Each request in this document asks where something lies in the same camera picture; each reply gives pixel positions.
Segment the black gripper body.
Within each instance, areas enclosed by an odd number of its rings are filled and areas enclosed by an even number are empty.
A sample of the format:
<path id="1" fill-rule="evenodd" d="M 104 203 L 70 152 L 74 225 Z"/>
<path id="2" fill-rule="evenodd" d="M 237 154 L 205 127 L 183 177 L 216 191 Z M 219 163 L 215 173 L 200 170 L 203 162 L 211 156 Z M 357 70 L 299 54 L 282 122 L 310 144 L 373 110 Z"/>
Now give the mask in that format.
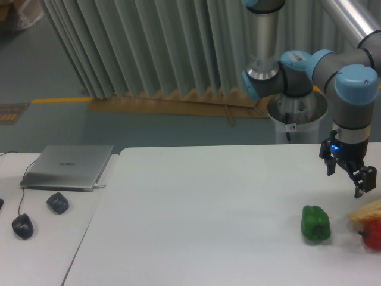
<path id="1" fill-rule="evenodd" d="M 331 130 L 329 137 L 321 142 L 319 157 L 334 157 L 336 164 L 345 170 L 359 170 L 365 166 L 364 157 L 367 152 L 368 139 L 361 142 L 348 143 L 339 139 L 339 131 Z"/>

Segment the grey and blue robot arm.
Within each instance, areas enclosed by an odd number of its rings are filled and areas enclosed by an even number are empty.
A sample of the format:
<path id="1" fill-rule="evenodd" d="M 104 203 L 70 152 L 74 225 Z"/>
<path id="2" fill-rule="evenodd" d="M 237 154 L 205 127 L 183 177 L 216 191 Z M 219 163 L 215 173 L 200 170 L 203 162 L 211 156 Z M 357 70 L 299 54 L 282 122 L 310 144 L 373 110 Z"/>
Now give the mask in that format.
<path id="1" fill-rule="evenodd" d="M 333 129 L 319 156 L 327 174 L 345 170 L 355 184 L 355 198 L 376 187 L 377 170 L 364 164 L 380 78 L 380 24 L 357 1 L 322 1 L 354 47 L 336 54 L 326 49 L 275 56 L 277 21 L 283 1 L 244 1 L 252 15 L 251 59 L 242 72 L 252 100 L 276 95 L 269 114 L 284 125 L 315 122 L 334 107 Z"/>

